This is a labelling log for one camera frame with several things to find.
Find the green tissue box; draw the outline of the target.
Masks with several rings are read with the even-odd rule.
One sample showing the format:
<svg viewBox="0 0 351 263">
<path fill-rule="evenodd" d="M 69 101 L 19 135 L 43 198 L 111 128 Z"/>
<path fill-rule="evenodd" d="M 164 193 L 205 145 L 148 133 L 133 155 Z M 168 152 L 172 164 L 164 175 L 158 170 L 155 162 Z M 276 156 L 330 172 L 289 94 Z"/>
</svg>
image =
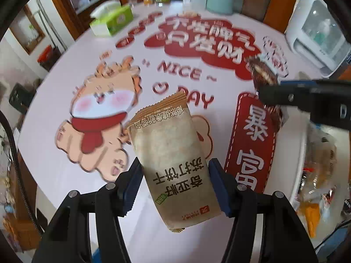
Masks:
<svg viewBox="0 0 351 263">
<path fill-rule="evenodd" d="M 121 5 L 118 0 L 109 0 L 100 4 L 91 13 L 93 21 L 89 24 L 95 36 L 108 37 L 119 32 L 133 20 L 129 4 Z"/>
</svg>

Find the beige soda cracker pack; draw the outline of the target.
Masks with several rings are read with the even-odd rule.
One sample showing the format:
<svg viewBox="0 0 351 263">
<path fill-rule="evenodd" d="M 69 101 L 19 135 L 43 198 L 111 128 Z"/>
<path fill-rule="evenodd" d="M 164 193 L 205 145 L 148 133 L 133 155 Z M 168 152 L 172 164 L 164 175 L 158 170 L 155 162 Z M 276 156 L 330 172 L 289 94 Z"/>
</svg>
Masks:
<svg viewBox="0 0 351 263">
<path fill-rule="evenodd" d="M 221 213 L 185 93 L 138 111 L 127 125 L 152 200 L 178 232 Z"/>
</svg>

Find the orange white snack bag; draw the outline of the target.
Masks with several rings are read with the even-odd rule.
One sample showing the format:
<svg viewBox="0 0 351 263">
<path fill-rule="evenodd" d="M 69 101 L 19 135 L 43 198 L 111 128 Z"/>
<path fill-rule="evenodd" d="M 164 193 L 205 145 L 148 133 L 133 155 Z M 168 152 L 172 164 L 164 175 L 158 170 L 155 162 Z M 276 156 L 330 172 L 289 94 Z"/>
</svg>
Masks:
<svg viewBox="0 0 351 263">
<path fill-rule="evenodd" d="M 315 238 L 321 217 L 319 204 L 309 202 L 301 203 L 299 207 L 299 213 L 300 215 L 304 216 L 309 237 Z"/>
</svg>

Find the white cosmetic organizer box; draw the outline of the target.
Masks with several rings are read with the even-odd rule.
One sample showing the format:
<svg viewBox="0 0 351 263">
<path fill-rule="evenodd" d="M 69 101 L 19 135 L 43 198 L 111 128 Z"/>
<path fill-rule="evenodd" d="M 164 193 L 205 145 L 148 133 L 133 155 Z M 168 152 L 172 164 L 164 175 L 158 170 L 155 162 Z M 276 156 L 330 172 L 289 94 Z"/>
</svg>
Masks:
<svg viewBox="0 0 351 263">
<path fill-rule="evenodd" d="M 323 0 L 296 0 L 285 36 L 290 50 L 331 77 L 350 56 L 350 43 Z"/>
</svg>

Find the white plastic storage bin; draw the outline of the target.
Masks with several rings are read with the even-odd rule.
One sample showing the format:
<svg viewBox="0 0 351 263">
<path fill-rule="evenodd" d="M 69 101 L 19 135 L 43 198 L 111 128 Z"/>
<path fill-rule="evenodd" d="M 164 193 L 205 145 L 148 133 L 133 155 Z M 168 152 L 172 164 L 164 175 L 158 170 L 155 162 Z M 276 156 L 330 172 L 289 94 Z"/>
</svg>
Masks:
<svg viewBox="0 0 351 263">
<path fill-rule="evenodd" d="M 301 136 L 297 178 L 290 201 L 317 246 L 343 221 L 350 177 L 350 132 L 316 125 L 307 113 L 288 110 L 284 128 Z"/>
</svg>

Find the brown chocolate snack packet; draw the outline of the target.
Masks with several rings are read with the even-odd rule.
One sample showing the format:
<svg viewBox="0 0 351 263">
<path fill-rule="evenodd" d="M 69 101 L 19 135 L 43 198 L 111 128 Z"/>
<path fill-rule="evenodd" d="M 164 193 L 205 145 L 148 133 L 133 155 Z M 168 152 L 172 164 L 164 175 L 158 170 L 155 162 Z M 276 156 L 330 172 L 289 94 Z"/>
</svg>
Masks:
<svg viewBox="0 0 351 263">
<path fill-rule="evenodd" d="M 246 68 L 251 73 L 253 85 L 256 93 L 259 94 L 259 89 L 265 85 L 278 85 L 278 78 L 273 70 L 268 66 L 265 59 L 260 55 L 249 56 L 245 59 Z M 264 105 L 264 109 L 269 112 L 275 132 L 278 132 L 284 125 L 285 116 L 279 105 L 268 106 Z"/>
</svg>

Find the orange cake snack pack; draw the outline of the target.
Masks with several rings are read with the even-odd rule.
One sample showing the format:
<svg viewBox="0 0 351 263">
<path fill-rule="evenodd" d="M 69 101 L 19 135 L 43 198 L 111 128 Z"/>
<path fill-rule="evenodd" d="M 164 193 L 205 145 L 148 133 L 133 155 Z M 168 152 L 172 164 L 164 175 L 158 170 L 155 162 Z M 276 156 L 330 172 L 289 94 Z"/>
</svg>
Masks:
<svg viewBox="0 0 351 263">
<path fill-rule="evenodd" d="M 336 154 L 335 139 L 319 126 L 310 124 L 303 167 L 304 185 L 301 188 L 305 199 L 316 198 L 318 194 L 332 187 Z"/>
</svg>

